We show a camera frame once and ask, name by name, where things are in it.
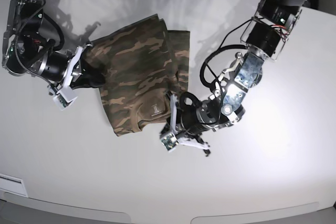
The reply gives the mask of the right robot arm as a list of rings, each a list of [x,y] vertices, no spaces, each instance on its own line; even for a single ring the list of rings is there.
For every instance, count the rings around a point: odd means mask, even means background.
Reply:
[[[14,76],[26,73],[59,88],[99,88],[105,78],[82,56],[62,54],[65,37],[44,12],[45,0],[11,0],[3,34],[2,66]]]

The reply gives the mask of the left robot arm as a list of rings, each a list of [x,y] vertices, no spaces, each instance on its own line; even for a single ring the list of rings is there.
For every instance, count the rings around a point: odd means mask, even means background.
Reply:
[[[245,22],[240,43],[220,45],[204,60],[199,75],[210,96],[203,101],[190,92],[170,96],[171,116],[160,134],[167,151],[184,145],[210,154],[202,133],[231,127],[241,120],[245,113],[243,99],[260,82],[265,61],[282,51],[305,1],[261,0],[254,16]],[[204,72],[209,62],[227,50],[236,50],[235,60],[212,82],[206,81]]]

